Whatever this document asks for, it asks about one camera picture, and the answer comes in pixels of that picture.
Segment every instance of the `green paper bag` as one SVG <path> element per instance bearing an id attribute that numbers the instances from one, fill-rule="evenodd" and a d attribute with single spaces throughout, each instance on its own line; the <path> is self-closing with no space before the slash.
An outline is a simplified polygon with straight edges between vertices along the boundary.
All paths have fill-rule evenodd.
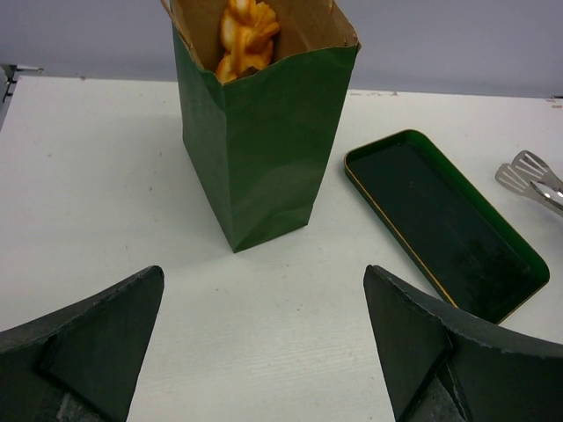
<path id="1" fill-rule="evenodd" d="M 184 143 L 237 252 L 308 223 L 360 43 L 331 0 L 267 0 L 281 26 L 272 64 L 223 85 L 227 3 L 172 0 L 171 18 Z"/>

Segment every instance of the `black object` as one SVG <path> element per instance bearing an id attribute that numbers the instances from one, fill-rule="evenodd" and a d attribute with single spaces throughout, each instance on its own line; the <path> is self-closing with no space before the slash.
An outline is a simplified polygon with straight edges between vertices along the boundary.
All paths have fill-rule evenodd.
<path id="1" fill-rule="evenodd" d="M 0 332 L 0 421 L 125 421 L 163 291 L 152 266 Z"/>
<path id="2" fill-rule="evenodd" d="M 446 302 L 497 324 L 549 280 L 541 257 L 420 132 L 355 149 L 345 165 Z"/>
<path id="3" fill-rule="evenodd" d="M 43 73 L 43 68 L 28 68 L 23 66 L 18 66 L 17 64 L 0 64 L 0 70 L 6 76 L 5 91 L 2 95 L 2 102 L 5 103 L 6 99 L 14 95 L 15 86 L 18 82 L 17 74 L 21 72 L 33 72 L 37 74 Z"/>
<path id="4" fill-rule="evenodd" d="M 563 420 L 563 346 L 503 329 L 378 266 L 364 289 L 397 421 Z"/>

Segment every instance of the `dark green cardboard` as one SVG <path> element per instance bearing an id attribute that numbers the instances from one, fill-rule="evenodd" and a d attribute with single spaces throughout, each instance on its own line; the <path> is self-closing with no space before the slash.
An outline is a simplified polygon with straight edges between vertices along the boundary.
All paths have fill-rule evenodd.
<path id="1" fill-rule="evenodd" d="M 183 4 L 204 2 L 212 4 L 206 6 L 206 13 L 221 11 L 226 5 L 224 0 Z M 303 6 L 290 0 L 268 3 L 278 13 L 279 49 L 285 49 L 286 56 L 253 76 L 226 85 L 201 65 L 212 62 L 207 67 L 213 69 L 211 55 L 201 58 L 197 42 L 190 36 L 192 28 L 181 21 L 192 16 L 190 11 L 176 12 L 185 6 L 180 1 L 172 4 L 183 140 L 234 252 L 308 223 L 360 48 L 354 28 L 335 4 L 326 0 Z M 333 22 L 321 25 L 330 36 L 321 40 L 316 31 L 308 39 L 305 34 L 303 43 L 292 47 L 290 38 L 295 34 L 289 33 L 288 23 L 283 43 L 283 17 L 288 16 L 289 7 L 292 14 L 300 7 L 303 13 L 317 7 L 325 11 L 326 19 L 334 15 Z M 316 28 L 322 14 L 317 16 L 321 18 L 311 19 Z M 216 28 L 210 25 L 209 37 L 218 39 Z M 326 39 L 340 40 L 341 45 L 315 48 L 332 42 Z M 292 48 L 297 51 L 294 55 L 287 53 Z"/>
<path id="2" fill-rule="evenodd" d="M 149 266 L 0 332 L 0 421 L 125 422 L 164 289 Z"/>
<path id="3" fill-rule="evenodd" d="M 398 422 L 563 420 L 563 345 L 488 323 L 381 266 L 363 287 Z"/>

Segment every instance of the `gray wall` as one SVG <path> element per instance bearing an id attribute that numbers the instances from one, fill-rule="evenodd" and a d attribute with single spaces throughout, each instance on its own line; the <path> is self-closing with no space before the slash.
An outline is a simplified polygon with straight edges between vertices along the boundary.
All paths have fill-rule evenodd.
<path id="1" fill-rule="evenodd" d="M 340 0 L 363 49 L 352 86 L 563 95 L 561 0 Z M 0 62 L 49 75 L 175 78 L 158 0 L 2 0 Z"/>

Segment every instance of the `rectangular tray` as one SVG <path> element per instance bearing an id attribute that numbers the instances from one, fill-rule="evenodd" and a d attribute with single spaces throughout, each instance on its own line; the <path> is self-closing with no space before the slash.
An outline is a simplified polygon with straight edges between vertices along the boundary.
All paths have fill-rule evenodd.
<path id="1" fill-rule="evenodd" d="M 499 323 L 549 280 L 542 258 L 422 133 L 350 151 L 345 171 L 453 306 Z"/>

